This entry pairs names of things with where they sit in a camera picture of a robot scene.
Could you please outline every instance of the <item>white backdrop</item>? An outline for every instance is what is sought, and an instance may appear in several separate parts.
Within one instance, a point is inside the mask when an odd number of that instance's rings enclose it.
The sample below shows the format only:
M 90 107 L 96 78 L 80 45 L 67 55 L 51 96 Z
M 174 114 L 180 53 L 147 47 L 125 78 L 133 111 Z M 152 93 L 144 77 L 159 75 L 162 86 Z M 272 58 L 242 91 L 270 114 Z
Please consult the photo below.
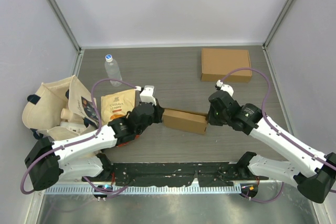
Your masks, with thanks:
M 27 96 L 41 82 L 70 76 L 76 51 L 46 0 L 0 0 L 0 6 L 0 223 L 16 224 L 25 223 L 32 200 L 20 192 L 24 160 L 36 143 L 22 123 Z
M 286 0 L 56 0 L 84 47 L 262 43 Z
M 326 154 L 336 153 L 335 17 L 335 0 L 296 0 L 269 46 L 295 135 Z M 325 203 L 336 223 L 336 195 Z

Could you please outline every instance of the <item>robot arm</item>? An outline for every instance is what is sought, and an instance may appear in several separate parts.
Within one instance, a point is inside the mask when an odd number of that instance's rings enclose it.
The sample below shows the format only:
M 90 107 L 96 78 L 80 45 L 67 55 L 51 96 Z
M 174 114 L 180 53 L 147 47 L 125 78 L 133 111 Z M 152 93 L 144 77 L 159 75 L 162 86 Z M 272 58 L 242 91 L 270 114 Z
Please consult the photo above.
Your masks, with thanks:
M 43 154 L 53 149 L 57 151 L 46 156 L 29 172 L 34 190 L 44 190 L 59 180 L 75 180 L 83 176 L 101 180 L 109 178 L 113 168 L 107 157 L 102 153 L 87 155 L 132 141 L 152 123 L 162 122 L 164 109 L 153 96 L 154 86 L 137 87 L 137 90 L 140 91 L 140 104 L 127 115 L 103 126 L 95 138 L 67 148 L 58 147 L 89 138 L 97 131 L 62 141 L 39 140 L 25 159 L 27 168 Z
M 336 154 L 325 155 L 314 150 L 267 117 L 281 133 L 314 154 L 314 158 L 311 158 L 271 129 L 263 118 L 261 109 L 249 103 L 240 106 L 232 98 L 234 92 L 231 86 L 218 81 L 216 89 L 217 91 L 209 97 L 211 104 L 207 117 L 209 124 L 218 126 L 227 124 L 236 131 L 242 131 L 264 142 L 288 160 L 274 161 L 248 152 L 238 161 L 242 169 L 256 176 L 271 177 L 295 186 L 308 199 L 322 203 L 335 182 L 336 172 L 316 159 L 320 158 L 335 165 Z

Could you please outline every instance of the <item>canvas tote bag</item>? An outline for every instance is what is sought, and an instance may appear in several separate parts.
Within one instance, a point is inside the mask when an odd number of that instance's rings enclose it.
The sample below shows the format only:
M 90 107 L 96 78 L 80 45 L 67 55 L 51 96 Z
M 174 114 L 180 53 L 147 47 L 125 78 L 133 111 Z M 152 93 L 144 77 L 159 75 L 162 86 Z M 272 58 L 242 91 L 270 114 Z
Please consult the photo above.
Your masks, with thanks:
M 45 136 L 55 141 L 76 137 L 97 128 L 98 118 L 91 102 L 91 93 L 76 76 L 52 83 L 42 83 L 35 94 L 29 95 L 22 121 L 36 139 Z M 81 133 L 60 126 L 62 109 L 69 109 L 82 119 L 86 129 Z

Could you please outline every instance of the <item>brown cardboard box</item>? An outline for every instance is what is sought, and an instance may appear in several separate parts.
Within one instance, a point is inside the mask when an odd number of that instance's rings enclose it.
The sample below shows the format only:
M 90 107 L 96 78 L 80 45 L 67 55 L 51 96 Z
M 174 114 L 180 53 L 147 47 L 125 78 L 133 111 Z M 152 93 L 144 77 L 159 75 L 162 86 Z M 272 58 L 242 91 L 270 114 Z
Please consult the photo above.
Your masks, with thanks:
M 250 67 L 248 50 L 202 49 L 202 81 L 218 81 L 232 70 Z M 242 70 L 233 73 L 225 81 L 249 82 L 251 78 L 252 71 Z
M 162 118 L 166 127 L 204 135 L 207 127 L 206 115 L 205 113 L 164 109 Z

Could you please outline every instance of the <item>wooden tabletop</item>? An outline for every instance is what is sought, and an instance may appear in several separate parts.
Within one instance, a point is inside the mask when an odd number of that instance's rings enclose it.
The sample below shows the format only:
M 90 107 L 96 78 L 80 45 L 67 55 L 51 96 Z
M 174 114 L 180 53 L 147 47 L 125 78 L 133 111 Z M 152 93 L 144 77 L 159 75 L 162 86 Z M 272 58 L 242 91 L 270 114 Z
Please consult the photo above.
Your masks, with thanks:
M 249 50 L 252 68 L 261 70 L 271 80 L 261 46 L 219 47 Z M 81 64 L 79 79 L 91 90 L 95 82 L 107 78 L 104 57 L 112 54 L 119 66 L 122 79 L 136 86 L 154 85 L 155 97 L 164 108 L 208 112 L 208 97 L 215 92 L 213 82 L 201 82 L 201 47 L 168 48 L 115 48 L 87 49 Z M 253 73 L 249 83 L 230 83 L 234 99 L 243 105 L 252 103 L 261 107 L 267 83 Z M 129 89 L 101 83 L 95 91 L 100 101 L 102 95 Z M 286 129 L 285 119 L 272 85 L 266 112 Z M 237 161 L 246 152 L 256 152 L 267 158 L 284 158 L 266 144 L 229 126 L 209 125 L 205 135 L 188 133 L 153 124 L 130 144 L 112 148 L 106 154 L 112 162 L 217 162 Z

